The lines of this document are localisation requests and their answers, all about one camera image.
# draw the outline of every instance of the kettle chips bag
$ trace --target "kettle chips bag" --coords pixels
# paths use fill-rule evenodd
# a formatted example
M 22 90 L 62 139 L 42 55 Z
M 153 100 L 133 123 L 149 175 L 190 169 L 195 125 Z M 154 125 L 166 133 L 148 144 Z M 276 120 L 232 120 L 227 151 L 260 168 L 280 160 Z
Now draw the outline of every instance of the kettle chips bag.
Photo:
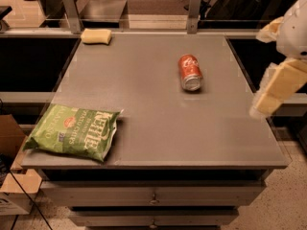
M 119 114 L 51 103 L 23 149 L 48 150 L 104 161 Z

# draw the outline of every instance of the sponge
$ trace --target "sponge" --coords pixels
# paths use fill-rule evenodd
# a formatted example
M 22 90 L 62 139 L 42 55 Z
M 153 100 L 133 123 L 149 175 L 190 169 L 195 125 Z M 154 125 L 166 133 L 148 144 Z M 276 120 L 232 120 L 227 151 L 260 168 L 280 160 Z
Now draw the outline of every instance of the sponge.
M 299 59 L 287 58 L 278 66 L 271 65 L 268 69 L 249 110 L 253 118 L 271 116 L 307 82 L 307 64 Z
M 110 40 L 111 30 L 108 29 L 85 29 L 81 35 L 81 41 L 85 44 L 108 44 Z
M 279 25 L 282 23 L 283 19 L 284 17 L 274 19 L 270 24 L 266 25 L 263 29 L 259 31 L 256 38 L 259 41 L 266 43 L 276 41 L 279 33 Z

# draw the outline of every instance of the drawer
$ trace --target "drawer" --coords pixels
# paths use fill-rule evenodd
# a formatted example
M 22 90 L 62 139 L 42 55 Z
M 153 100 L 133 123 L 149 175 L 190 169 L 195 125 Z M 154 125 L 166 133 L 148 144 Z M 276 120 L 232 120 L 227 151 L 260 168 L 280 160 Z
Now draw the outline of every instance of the drawer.
M 43 182 L 41 190 L 59 206 L 240 206 L 249 205 L 265 188 L 248 184 L 127 185 L 105 182 Z
M 77 226 L 150 228 L 166 226 L 227 225 L 238 216 L 237 210 L 203 209 L 201 207 L 125 207 L 105 208 L 97 211 L 72 211 L 69 218 Z
M 122 227 L 122 226 L 91 226 L 86 227 L 85 230 L 221 230 L 219 226 L 132 226 L 132 227 Z

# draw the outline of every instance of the table top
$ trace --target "table top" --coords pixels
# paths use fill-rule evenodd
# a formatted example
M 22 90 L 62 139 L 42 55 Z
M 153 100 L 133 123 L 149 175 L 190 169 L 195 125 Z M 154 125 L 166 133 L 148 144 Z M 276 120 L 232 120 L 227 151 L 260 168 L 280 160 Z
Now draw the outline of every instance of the table top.
M 194 55 L 200 91 L 181 88 L 177 62 Z M 80 44 L 52 103 L 124 110 L 104 163 L 28 150 L 24 168 L 284 168 L 266 121 L 248 115 L 253 94 L 222 34 L 113 33 Z

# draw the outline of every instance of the soda can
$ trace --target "soda can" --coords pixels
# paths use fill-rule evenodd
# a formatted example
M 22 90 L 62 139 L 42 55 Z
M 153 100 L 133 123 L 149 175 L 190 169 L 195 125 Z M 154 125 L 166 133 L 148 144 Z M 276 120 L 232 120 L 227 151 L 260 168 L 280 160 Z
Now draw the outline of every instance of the soda can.
M 183 89 L 194 91 L 201 88 L 203 77 L 196 57 L 189 54 L 183 55 L 179 59 L 178 67 Z

